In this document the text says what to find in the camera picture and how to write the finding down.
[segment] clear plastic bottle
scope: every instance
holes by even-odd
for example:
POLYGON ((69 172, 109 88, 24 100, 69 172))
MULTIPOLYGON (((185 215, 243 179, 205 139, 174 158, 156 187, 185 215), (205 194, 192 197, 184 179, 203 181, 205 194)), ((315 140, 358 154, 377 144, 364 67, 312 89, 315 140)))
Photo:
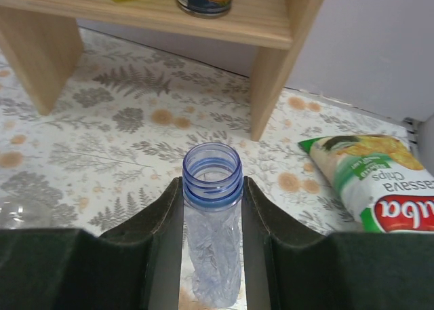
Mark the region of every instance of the clear plastic bottle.
POLYGON ((230 307, 241 285, 241 160, 225 144, 201 144, 186 154, 182 177, 193 292, 204 305, 230 307))
POLYGON ((0 229, 33 229, 51 225, 51 210, 35 200, 0 198, 0 229))

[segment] blue bottle rim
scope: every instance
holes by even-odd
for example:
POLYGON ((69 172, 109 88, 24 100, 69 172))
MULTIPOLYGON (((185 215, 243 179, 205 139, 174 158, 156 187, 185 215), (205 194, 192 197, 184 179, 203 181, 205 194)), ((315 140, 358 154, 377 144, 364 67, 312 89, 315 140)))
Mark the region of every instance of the blue bottle rim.
POLYGON ((183 176, 183 191, 186 201, 193 207, 202 210, 218 210, 228 208, 235 205, 243 194, 243 173, 241 159, 233 147, 223 144, 221 142, 207 142, 193 147, 184 157, 182 162, 182 176, 183 176), (191 170, 200 171, 201 166, 206 166, 209 162, 212 164, 212 157, 203 162, 196 161, 189 164, 189 159, 194 157, 194 153, 206 151, 206 147, 210 150, 216 150, 219 153, 226 154, 235 162, 235 169, 226 178, 218 181, 204 181, 194 177, 194 173, 189 171, 189 166, 194 166, 191 170))
POLYGON ((196 179, 194 176, 191 175, 191 173, 187 170, 187 159, 189 158, 190 154, 195 152, 197 149, 200 149, 203 146, 206 145, 218 145, 224 148, 229 148, 230 150, 232 150, 234 156, 235 156, 235 161, 237 163, 237 167, 235 168, 235 170, 232 172, 231 175, 227 176, 226 178, 219 180, 219 181, 212 181, 213 185, 217 185, 219 183, 223 183, 225 181, 228 181, 229 179, 234 178, 236 175, 238 175, 240 169, 241 169, 241 159, 239 158, 238 152, 233 148, 230 147, 229 145, 223 144, 221 142, 205 142, 203 144, 199 144, 194 146, 190 151, 187 152, 187 154, 184 156, 184 160, 182 161, 182 169, 183 169, 183 173, 185 171, 185 174, 188 175, 189 178, 192 178, 194 181, 201 183, 203 185, 209 185, 210 182, 209 181, 204 181, 204 180, 200 180, 200 179, 196 179))

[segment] cassava chips bag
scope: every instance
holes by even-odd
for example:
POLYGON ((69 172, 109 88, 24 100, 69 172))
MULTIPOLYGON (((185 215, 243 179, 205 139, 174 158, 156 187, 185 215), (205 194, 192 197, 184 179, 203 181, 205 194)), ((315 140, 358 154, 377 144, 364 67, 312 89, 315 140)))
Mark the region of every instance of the cassava chips bag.
POLYGON ((434 178, 398 139, 332 136, 299 145, 365 231, 434 231, 434 178))

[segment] floral tablecloth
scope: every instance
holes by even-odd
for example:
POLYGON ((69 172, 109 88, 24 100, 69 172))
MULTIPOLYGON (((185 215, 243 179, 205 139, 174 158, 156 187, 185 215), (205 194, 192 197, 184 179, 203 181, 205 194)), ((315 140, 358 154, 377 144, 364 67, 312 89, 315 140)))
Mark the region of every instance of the floral tablecloth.
MULTIPOLYGON (((196 144, 236 148, 244 174, 279 207, 320 233, 355 230, 297 142, 405 128, 284 90, 260 142, 250 140, 248 79, 91 31, 49 116, 38 115, 0 56, 0 197, 37 200, 54 224, 95 235, 155 200, 196 144)), ((180 309, 206 309, 191 292, 184 247, 180 309)), ((244 282, 232 309, 246 309, 244 282)))

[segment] wooden shelf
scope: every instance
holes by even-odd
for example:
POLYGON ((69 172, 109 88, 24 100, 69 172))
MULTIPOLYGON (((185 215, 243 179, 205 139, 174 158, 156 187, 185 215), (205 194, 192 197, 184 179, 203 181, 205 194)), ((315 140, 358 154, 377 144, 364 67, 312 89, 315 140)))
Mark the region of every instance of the wooden shelf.
POLYGON ((0 5, 283 50, 292 44, 285 0, 234 0, 229 15, 214 20, 184 13, 176 0, 0 0, 0 5))

